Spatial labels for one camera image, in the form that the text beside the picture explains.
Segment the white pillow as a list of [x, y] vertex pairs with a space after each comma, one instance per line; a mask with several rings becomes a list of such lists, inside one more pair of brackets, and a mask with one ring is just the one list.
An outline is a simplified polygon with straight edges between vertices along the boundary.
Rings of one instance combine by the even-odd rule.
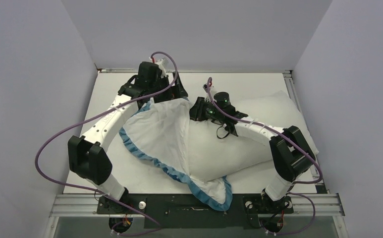
[[[269, 96], [236, 101], [232, 105], [268, 126], [298, 127], [313, 153], [319, 153], [303, 115], [287, 93], [278, 91]], [[189, 122], [187, 146], [189, 174], [204, 182], [272, 160], [265, 139], [260, 143], [243, 136], [227, 135], [209, 120]]]

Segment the white pillowcase with blue trim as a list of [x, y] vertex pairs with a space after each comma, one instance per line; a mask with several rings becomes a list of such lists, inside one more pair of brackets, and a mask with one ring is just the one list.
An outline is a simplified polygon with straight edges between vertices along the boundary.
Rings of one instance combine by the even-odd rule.
[[202, 203], [216, 211], [227, 211], [232, 203], [231, 184], [226, 177], [209, 182], [190, 175], [188, 169], [189, 110], [187, 98], [147, 102], [119, 130], [125, 148], [137, 159], [150, 162], [171, 179], [184, 183]]

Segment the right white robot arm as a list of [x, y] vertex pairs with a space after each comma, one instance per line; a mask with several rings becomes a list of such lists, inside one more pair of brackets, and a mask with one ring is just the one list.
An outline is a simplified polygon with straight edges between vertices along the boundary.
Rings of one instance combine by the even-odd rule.
[[204, 182], [272, 161], [275, 174], [262, 208], [274, 212], [318, 150], [302, 114], [282, 91], [232, 104], [226, 92], [213, 105], [199, 97], [190, 109], [189, 172]]

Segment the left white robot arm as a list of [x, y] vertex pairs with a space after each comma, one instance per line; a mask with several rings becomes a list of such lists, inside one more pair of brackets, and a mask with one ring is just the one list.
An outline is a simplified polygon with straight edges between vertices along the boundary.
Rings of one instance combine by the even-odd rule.
[[127, 120], [150, 100], [159, 103], [187, 97], [178, 71], [172, 75], [170, 80], [161, 62], [140, 63], [138, 73], [120, 87], [106, 113], [81, 136], [68, 141], [70, 170], [110, 196], [109, 206], [116, 213], [128, 209], [129, 192], [112, 175], [108, 147]]

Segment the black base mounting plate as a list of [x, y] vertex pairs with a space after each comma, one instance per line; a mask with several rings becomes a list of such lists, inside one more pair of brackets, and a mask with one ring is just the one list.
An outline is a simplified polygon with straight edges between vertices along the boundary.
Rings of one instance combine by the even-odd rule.
[[[144, 210], [138, 208], [140, 201], [146, 202]], [[98, 203], [97, 212], [100, 214], [124, 214], [122, 217], [110, 217], [111, 225], [121, 220], [132, 221], [138, 211], [146, 214], [146, 229], [251, 229], [258, 228], [260, 224], [276, 227], [281, 215], [293, 213], [289, 196], [271, 202], [259, 193], [234, 194], [227, 211], [216, 211], [192, 194], [130, 194], [128, 204], [135, 208], [134, 211], [104, 196]]]

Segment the white knob on plate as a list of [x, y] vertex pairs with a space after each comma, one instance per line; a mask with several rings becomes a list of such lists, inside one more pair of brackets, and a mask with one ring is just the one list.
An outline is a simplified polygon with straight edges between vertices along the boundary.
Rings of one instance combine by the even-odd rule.
[[146, 208], [146, 202], [145, 202], [145, 201], [140, 201], [140, 202], [138, 203], [138, 208], [139, 208], [140, 210], [144, 210], [144, 209]]

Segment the aluminium right side rail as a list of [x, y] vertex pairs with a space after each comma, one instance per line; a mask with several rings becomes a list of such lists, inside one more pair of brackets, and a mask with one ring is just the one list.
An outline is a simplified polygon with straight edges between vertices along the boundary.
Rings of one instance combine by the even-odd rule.
[[[295, 84], [294, 84], [294, 80], [292, 77], [292, 70], [285, 70], [283, 73], [283, 78], [284, 78], [284, 82], [285, 82], [287, 92], [289, 94], [290, 99], [294, 102], [298, 111], [301, 114], [303, 114], [301, 104], [299, 102], [299, 99], [298, 99], [298, 96], [297, 96], [297, 93], [295, 90]], [[322, 174], [322, 171], [321, 171], [321, 168], [320, 168], [320, 165], [318, 162], [318, 158], [316, 155], [315, 155], [315, 159], [316, 159], [317, 166], [313, 165], [310, 168], [312, 177], [313, 177], [314, 181], [316, 181], [315, 185], [324, 185], [323, 174]]]

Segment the aluminium rail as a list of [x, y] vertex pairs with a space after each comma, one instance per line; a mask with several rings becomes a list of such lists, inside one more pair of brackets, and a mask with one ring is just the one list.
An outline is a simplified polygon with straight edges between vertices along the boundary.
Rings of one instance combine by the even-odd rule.
[[[294, 102], [298, 111], [301, 114], [303, 114], [301, 104], [299, 102], [299, 99], [298, 99], [298, 96], [297, 96], [297, 93], [295, 90], [295, 84], [294, 84], [294, 80], [292, 77], [292, 70], [285, 70], [283, 73], [283, 78], [284, 78], [284, 82], [285, 82], [287, 92], [289, 94], [290, 99]], [[323, 174], [322, 174], [322, 171], [321, 171], [321, 168], [320, 168], [320, 165], [318, 162], [318, 158], [316, 155], [315, 155], [315, 159], [316, 159], [317, 166], [313, 165], [310, 168], [312, 177], [313, 177], [314, 181], [316, 181], [315, 185], [324, 185]]]
[[[308, 194], [313, 201], [316, 217], [344, 216], [338, 194]], [[312, 204], [308, 199], [291, 196], [293, 213], [287, 217], [310, 217], [313, 213]], [[55, 197], [50, 217], [122, 217], [124, 214], [98, 213], [99, 203], [92, 193], [60, 194]]]

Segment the aluminium front rail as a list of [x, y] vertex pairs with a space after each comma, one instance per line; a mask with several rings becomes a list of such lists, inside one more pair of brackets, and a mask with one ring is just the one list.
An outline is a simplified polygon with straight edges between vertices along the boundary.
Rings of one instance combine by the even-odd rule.
[[[344, 216], [338, 194], [308, 194], [313, 201], [316, 217]], [[308, 199], [291, 196], [293, 213], [287, 217], [310, 217], [313, 213], [312, 204]], [[124, 214], [98, 213], [99, 203], [92, 193], [60, 194], [55, 197], [50, 217], [122, 217]]]

